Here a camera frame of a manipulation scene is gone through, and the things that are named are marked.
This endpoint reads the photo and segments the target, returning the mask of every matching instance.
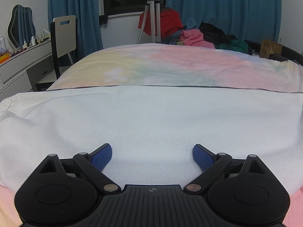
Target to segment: white wall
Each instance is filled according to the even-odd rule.
[[[43,28],[48,28],[48,0],[0,0],[0,35],[5,37],[7,47],[12,47],[9,43],[7,30],[12,10],[18,4],[31,8],[36,35],[42,34]]]
[[[303,0],[282,0],[281,44],[303,51]]]
[[[122,15],[111,17],[107,24],[100,27],[102,43],[104,48],[136,44],[140,29],[138,29],[140,15]],[[143,33],[141,43],[151,43],[152,38]]]

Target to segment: chair backrest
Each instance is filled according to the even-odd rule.
[[[56,78],[60,77],[58,58],[74,51],[75,62],[77,54],[77,18],[75,15],[56,17],[50,25],[52,54]]]

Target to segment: pile of clothes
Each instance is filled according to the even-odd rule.
[[[143,14],[140,16],[138,28],[142,27]],[[208,23],[201,23],[199,29],[193,18],[187,26],[181,22],[179,13],[169,7],[161,8],[161,38],[163,44],[178,44],[185,46],[224,49],[252,55],[252,50],[244,41],[238,40],[235,35],[225,35],[224,31]],[[150,11],[147,14],[144,32],[151,35]]]
[[[176,44],[248,54],[246,42],[238,40],[235,35],[225,35],[224,31],[208,23],[202,23],[199,29],[182,30]]]
[[[204,40],[213,43],[216,49],[251,54],[246,42],[238,40],[235,35],[225,35],[224,31],[212,24],[201,23],[199,30],[203,33]]]

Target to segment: wavy mirror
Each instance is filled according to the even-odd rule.
[[[12,45],[16,49],[22,48],[24,41],[29,43],[31,37],[36,35],[36,30],[32,20],[30,7],[16,5],[13,8],[12,18],[9,23],[8,36]]]

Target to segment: pink blanket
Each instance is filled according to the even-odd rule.
[[[213,43],[204,41],[203,33],[199,29],[183,30],[180,34],[180,41],[185,46],[196,46],[214,49]]]
[[[283,221],[286,227],[303,226],[303,187],[290,197],[290,207]]]
[[[0,186],[0,226],[1,227],[18,227],[22,224],[21,219],[14,206],[15,194]]]

